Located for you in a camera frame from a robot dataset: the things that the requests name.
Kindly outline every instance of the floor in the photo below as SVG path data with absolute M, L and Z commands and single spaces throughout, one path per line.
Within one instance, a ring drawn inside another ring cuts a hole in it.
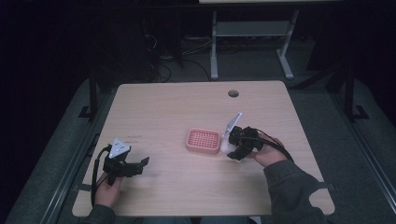
M 294 40 L 290 44 L 287 58 L 295 79 L 287 80 L 276 57 L 276 48 L 281 41 L 263 39 L 247 40 L 243 43 L 224 42 L 218 55 L 219 80 L 281 80 L 287 87 L 296 85 L 310 77 L 315 71 L 306 71 L 313 40 Z M 186 55 L 183 68 L 173 60 L 164 57 L 159 66 L 157 82 L 205 82 L 210 71 L 209 52 L 202 49 L 189 54 L 190 50 L 202 44 L 186 41 Z M 331 190 L 335 213 L 329 215 L 333 223 L 396 223 L 395 211 L 384 196 L 383 189 L 374 176 L 375 170 L 367 160 L 367 150 L 375 157 L 388 176 L 396 184 L 396 130 L 376 105 L 368 90 L 355 81 L 355 105 L 362 105 L 369 119 L 350 122 L 342 111 L 343 91 L 329 94 L 325 89 L 327 78 L 300 91 L 290 90 L 305 134 L 317 159 L 318 166 Z M 52 136 L 37 167 L 26 184 L 7 223 L 78 223 L 78 217 L 71 209 L 77 197 L 78 185 L 91 160 L 92 139 L 100 134 L 106 120 L 114 94 L 99 93 L 99 111 L 91 122 L 78 117 L 81 108 L 89 104 L 88 80 L 81 84 L 64 118 Z M 77 162 L 77 168 L 70 168 L 70 162 L 83 150 L 84 156 Z M 60 185 L 69 178 L 70 185 Z M 52 199 L 57 204 L 51 209 Z M 118 217 L 116 223 L 138 223 L 134 217 Z

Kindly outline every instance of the pink plastic container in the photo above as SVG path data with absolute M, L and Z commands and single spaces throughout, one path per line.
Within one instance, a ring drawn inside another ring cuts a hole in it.
M 188 151 L 211 155 L 219 153 L 220 133 L 205 129 L 190 129 L 186 140 Z

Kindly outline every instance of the human hand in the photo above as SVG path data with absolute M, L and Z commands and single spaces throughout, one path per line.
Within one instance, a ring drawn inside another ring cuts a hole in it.
M 262 139 L 265 139 L 267 141 L 279 144 L 283 147 L 283 144 L 279 141 L 277 138 L 270 138 L 265 134 L 259 133 L 259 137 Z M 249 158 L 254 159 L 256 162 L 258 162 L 261 166 L 267 167 L 273 163 L 276 163 L 278 161 L 285 161 L 287 160 L 286 156 L 283 155 L 282 152 L 278 151 L 277 149 L 274 149 L 271 146 L 268 146 L 264 144 L 262 147 L 262 150 L 260 151 L 253 151 L 248 155 Z
M 108 185 L 108 173 L 103 172 L 96 185 L 99 185 L 95 194 L 95 204 L 113 208 L 120 197 L 120 188 L 123 177 L 117 177 L 112 186 Z

